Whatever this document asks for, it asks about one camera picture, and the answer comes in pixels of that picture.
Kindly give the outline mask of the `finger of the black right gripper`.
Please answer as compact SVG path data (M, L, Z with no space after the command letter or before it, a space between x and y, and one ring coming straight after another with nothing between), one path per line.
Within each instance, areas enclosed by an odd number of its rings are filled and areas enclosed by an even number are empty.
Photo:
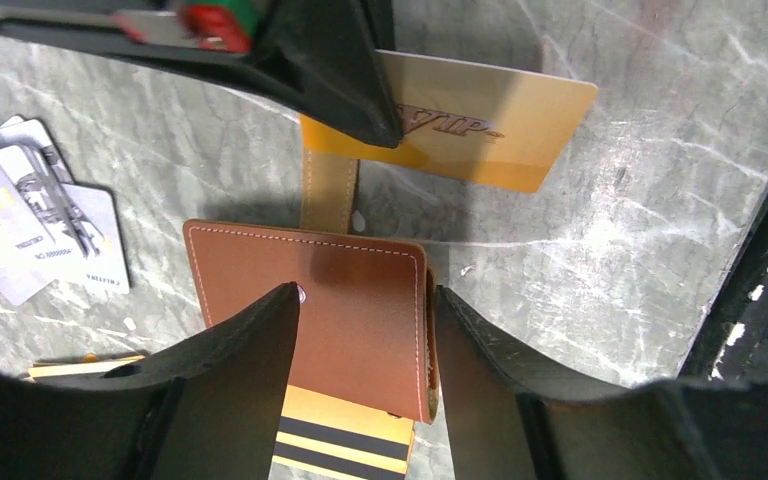
M0 1L0 36L253 93L368 144L403 137L388 1Z

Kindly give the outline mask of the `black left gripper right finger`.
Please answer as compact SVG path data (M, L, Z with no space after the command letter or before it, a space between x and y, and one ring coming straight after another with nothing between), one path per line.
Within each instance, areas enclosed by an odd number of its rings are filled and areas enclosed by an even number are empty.
M626 389L567 367L436 290L459 479L768 479L768 378Z

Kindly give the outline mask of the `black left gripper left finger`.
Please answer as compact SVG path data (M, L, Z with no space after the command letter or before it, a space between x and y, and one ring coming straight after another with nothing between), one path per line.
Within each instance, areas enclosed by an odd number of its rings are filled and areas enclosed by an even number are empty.
M0 374L0 479L265 479L299 323L282 284L165 350L56 384Z

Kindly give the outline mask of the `brown leather card holder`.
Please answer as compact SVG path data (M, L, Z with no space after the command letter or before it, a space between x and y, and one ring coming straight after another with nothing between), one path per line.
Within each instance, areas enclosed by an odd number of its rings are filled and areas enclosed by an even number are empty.
M306 150L296 229L190 219L182 228L214 326L293 282L293 386L430 423L437 413L432 270L424 249L349 231L359 163Z

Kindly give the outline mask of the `gold VIP card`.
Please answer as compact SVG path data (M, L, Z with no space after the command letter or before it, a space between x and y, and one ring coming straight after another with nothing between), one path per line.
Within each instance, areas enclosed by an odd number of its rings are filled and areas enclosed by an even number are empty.
M400 145L373 146L304 117L305 147L534 193L598 95L589 82L513 68L391 51L380 58Z

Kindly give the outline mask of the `gold card stack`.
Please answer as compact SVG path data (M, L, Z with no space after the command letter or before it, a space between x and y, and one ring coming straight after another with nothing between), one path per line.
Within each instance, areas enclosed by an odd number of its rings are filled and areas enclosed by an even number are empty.
M334 479L404 479L414 436L410 419L290 386L273 461Z

